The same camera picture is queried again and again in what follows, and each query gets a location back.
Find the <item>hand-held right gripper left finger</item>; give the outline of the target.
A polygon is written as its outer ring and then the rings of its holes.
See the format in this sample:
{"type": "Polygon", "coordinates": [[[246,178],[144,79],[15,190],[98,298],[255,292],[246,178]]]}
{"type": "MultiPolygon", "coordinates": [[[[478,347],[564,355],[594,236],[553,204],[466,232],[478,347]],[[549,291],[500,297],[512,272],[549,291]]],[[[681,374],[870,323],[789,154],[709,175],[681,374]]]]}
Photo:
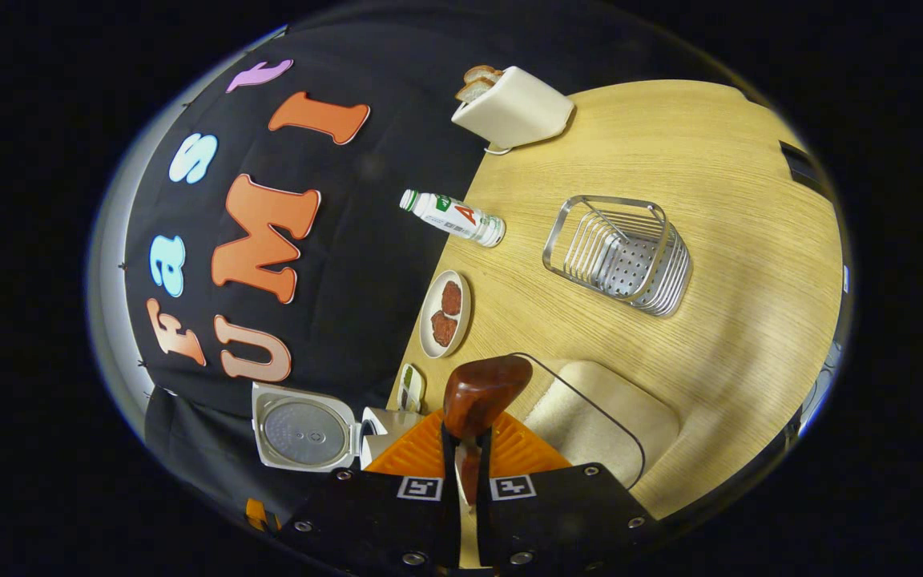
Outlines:
{"type": "Polygon", "coordinates": [[[279,532],[279,544],[336,574],[441,574],[459,559],[457,481],[448,472],[442,410],[369,469],[337,468],[279,532]]]}

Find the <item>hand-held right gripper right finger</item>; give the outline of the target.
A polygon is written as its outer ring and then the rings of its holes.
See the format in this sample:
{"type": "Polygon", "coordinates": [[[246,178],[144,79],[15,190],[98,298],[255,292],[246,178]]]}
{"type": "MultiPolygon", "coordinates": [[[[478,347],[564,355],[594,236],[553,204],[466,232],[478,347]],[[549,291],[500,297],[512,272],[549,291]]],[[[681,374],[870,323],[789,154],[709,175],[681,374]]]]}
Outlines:
{"type": "Polygon", "coordinates": [[[659,547],[659,523],[600,462],[571,464],[502,414],[481,438],[481,563],[499,574],[622,574],[659,547]]]}

